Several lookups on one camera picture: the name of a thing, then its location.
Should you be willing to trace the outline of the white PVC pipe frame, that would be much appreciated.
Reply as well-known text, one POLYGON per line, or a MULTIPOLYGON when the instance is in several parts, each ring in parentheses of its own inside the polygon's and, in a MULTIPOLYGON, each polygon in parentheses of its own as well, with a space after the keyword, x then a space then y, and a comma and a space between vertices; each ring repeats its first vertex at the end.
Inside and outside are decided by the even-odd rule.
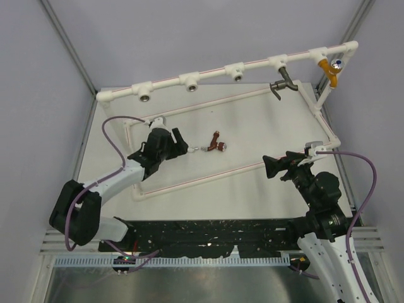
POLYGON ((299 90, 279 90, 281 100, 272 94, 269 84, 282 80, 278 69, 290 62, 310 59, 318 65, 322 59, 342 59, 347 63, 358 46, 356 41, 349 41, 98 92, 97 102, 107 116, 114 113, 112 102, 137 98, 153 105, 146 121, 164 116, 179 122, 192 143, 201 143, 210 131, 219 131, 219 138, 230 142, 229 149, 219 156, 191 157, 185 164, 173 164, 173 177, 135 184, 133 199, 140 201, 260 169, 263 162, 258 158, 259 152, 279 154, 286 148, 299 152, 306 141, 339 147, 339 138, 321 112, 333 90, 329 81, 320 96, 314 97, 301 81, 295 80, 299 90))

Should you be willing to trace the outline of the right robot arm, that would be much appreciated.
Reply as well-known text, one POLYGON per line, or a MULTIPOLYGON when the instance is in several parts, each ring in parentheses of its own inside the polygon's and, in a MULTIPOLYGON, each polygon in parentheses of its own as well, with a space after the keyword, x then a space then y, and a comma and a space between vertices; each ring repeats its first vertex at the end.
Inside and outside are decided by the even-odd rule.
POLYGON ((263 156, 266 176, 284 172, 281 181, 292 181, 309 207, 305 216, 288 223, 285 240, 308 257, 328 296, 328 302, 377 302, 352 237, 360 215, 348 219, 340 205, 340 181, 330 172, 314 175, 314 162, 331 152, 324 146, 306 147, 304 153, 288 151, 284 157, 263 156))

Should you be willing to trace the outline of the orange faucet chrome knob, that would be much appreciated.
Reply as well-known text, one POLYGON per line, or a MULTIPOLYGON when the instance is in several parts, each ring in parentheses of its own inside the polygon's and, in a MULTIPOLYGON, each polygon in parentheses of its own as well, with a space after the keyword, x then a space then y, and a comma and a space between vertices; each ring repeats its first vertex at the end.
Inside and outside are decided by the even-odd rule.
POLYGON ((318 62, 318 66, 323 70, 324 75, 329 81, 330 88, 334 89, 338 85, 338 74, 341 73, 345 66, 342 59, 334 59, 328 62, 327 59, 322 59, 318 62))

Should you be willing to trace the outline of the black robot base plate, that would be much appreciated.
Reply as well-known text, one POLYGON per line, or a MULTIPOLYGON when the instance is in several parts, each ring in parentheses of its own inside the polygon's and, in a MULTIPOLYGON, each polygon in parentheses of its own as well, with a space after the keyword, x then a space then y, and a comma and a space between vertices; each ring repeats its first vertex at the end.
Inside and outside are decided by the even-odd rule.
POLYGON ((113 245, 100 243, 100 252, 113 247, 162 258, 227 258, 237 249, 241 258, 277 257, 298 250, 297 239, 311 233, 302 217, 264 220, 130 221, 128 234, 113 245))

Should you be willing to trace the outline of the grey lever faucet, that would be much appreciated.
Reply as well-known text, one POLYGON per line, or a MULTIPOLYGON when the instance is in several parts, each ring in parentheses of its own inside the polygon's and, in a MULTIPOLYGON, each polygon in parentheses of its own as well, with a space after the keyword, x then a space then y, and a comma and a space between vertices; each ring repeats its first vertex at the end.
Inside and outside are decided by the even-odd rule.
POLYGON ((296 85, 296 84, 293 83, 293 81, 292 81, 292 79, 290 78, 290 76, 289 76, 289 74, 288 74, 288 72, 287 72, 285 66, 280 67, 280 68, 278 69, 278 72, 279 72, 280 75, 282 76, 282 80, 278 80, 278 81, 275 81, 275 82, 273 82, 273 83, 270 83, 270 84, 269 84, 269 88, 270 88, 272 94, 274 94, 274 96, 275 96, 278 100, 281 100, 282 98, 281 98, 281 96, 278 94, 278 91, 279 91, 279 90, 283 90, 283 89, 285 89, 285 88, 288 88, 288 89, 290 89, 290 90, 292 90, 292 91, 297 92, 297 91, 299 90, 299 87, 298 87, 298 85, 296 85))

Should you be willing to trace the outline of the white plastic faucet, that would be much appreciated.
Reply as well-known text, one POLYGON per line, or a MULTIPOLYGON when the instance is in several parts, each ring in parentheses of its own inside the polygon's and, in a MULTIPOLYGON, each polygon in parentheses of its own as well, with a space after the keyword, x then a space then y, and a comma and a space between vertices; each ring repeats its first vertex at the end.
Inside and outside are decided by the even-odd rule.
POLYGON ((188 149, 187 149, 187 152, 188 152, 188 153, 194 153, 194 152, 197 152, 197 151, 200 151, 200 147, 198 147, 198 146, 191 146, 191 145, 188 146, 188 149))

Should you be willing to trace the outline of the dark red faucet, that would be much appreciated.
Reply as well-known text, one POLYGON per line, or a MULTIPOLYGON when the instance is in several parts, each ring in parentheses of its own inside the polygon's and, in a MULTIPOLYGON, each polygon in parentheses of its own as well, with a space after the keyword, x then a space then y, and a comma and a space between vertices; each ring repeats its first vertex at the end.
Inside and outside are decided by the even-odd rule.
POLYGON ((211 152, 213 150, 218 150, 220 152, 225 152, 227 150, 227 144, 224 142, 219 142, 218 139, 220 137, 220 132, 215 131, 213 133, 212 140, 210 142, 209 146, 202 146, 201 150, 204 152, 211 152))

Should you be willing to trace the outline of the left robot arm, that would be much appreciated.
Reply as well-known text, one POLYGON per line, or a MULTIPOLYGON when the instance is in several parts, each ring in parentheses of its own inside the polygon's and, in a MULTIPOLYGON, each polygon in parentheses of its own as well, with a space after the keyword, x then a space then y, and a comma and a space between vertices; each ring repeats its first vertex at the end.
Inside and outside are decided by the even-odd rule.
POLYGON ((70 180, 63 186, 51 213, 51 227, 64 234, 68 251, 93 239, 112 241, 121 251, 134 246, 129 224, 118 218, 102 218, 101 208, 115 195, 157 172, 165 160, 185 155, 188 144, 177 128, 154 128, 142 148, 128 156, 123 166, 84 184, 70 180))

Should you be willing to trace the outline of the aluminium frame rails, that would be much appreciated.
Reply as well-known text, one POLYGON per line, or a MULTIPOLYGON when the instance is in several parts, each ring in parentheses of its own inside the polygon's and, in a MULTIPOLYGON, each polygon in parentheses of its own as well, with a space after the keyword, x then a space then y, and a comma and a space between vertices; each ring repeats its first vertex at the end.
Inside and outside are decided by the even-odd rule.
MULTIPOLYGON (((98 252, 99 241, 92 240, 84 246, 77 245, 72 253, 95 253, 98 252)), ((41 254, 64 254, 69 253, 66 249, 64 235, 57 230, 47 230, 43 239, 41 254)))

